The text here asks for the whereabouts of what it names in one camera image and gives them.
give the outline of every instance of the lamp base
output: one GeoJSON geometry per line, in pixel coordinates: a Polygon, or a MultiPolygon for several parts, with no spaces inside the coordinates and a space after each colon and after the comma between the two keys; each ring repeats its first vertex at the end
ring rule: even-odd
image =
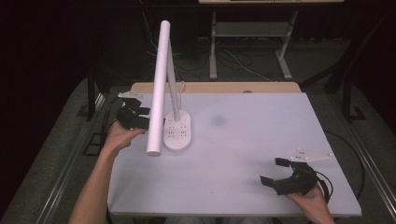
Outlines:
{"type": "Polygon", "coordinates": [[[163,141],[166,147],[174,152],[189,148],[191,143],[191,117],[184,110],[179,110],[180,120],[175,121],[174,112],[165,117],[163,125],[163,141]]]}

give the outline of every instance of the dark background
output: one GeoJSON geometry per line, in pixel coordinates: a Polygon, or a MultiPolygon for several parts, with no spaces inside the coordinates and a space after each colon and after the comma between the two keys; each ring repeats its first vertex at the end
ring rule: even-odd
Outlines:
{"type": "MultiPolygon", "coordinates": [[[[91,3],[88,0],[80,3],[91,3]]],[[[136,4],[138,1],[117,1],[136,4]]],[[[143,1],[145,4],[195,5],[196,1],[143,1]]],[[[351,40],[345,64],[361,40],[393,8],[391,1],[345,1],[342,7],[305,7],[293,37],[351,40]]],[[[156,35],[169,20],[173,45],[194,53],[198,36],[209,36],[210,11],[190,8],[149,10],[148,26],[156,35]]],[[[267,14],[287,16],[289,9],[267,14]]],[[[249,17],[227,9],[225,18],[265,20],[251,9],[249,17]]],[[[396,133],[396,74],[391,70],[396,47],[396,13],[390,13],[366,44],[349,76],[396,133]]],[[[76,7],[68,1],[0,1],[1,147],[0,217],[4,214],[36,154],[62,112],[69,95],[89,72],[99,91],[151,80],[153,57],[142,11],[128,8],[76,7]]],[[[343,77],[341,67],[334,76],[343,77]]],[[[340,81],[333,87],[337,89],[340,81]]]]}

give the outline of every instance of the forearm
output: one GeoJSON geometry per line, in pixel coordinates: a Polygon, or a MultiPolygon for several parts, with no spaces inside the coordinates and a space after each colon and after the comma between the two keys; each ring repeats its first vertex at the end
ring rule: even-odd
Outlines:
{"type": "Polygon", "coordinates": [[[115,156],[102,150],[78,196],[69,223],[106,223],[107,194],[115,156]]]}

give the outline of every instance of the hand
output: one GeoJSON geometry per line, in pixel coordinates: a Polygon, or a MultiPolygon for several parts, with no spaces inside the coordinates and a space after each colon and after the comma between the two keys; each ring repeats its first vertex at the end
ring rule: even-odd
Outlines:
{"type": "Polygon", "coordinates": [[[108,129],[107,138],[102,151],[110,152],[117,156],[121,149],[131,145],[132,139],[141,133],[145,133],[144,129],[126,130],[120,122],[116,120],[108,129]]]}
{"type": "Polygon", "coordinates": [[[319,184],[316,184],[306,195],[293,193],[285,196],[297,203],[305,216],[312,222],[316,224],[334,223],[319,184]]]}

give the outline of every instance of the background table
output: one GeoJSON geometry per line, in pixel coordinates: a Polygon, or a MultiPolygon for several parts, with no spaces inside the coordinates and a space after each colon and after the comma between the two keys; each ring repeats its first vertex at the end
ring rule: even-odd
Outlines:
{"type": "MultiPolygon", "coordinates": [[[[150,92],[150,85],[136,83],[133,89],[150,92]]],[[[332,153],[298,86],[186,83],[185,90],[181,107],[191,114],[190,148],[180,154],[163,148],[160,157],[149,157],[149,131],[137,136],[116,158],[109,211],[131,216],[301,216],[294,203],[260,181],[260,175],[289,177],[291,168],[276,166],[274,158],[289,158],[297,148],[332,153]],[[197,92],[199,87],[204,92],[197,92]]],[[[150,106],[151,95],[143,93],[142,106],[150,106]]],[[[169,94],[165,97],[167,114],[172,106],[169,94]]],[[[309,165],[332,181],[329,208],[334,216],[361,215],[336,158],[309,165]]]]}

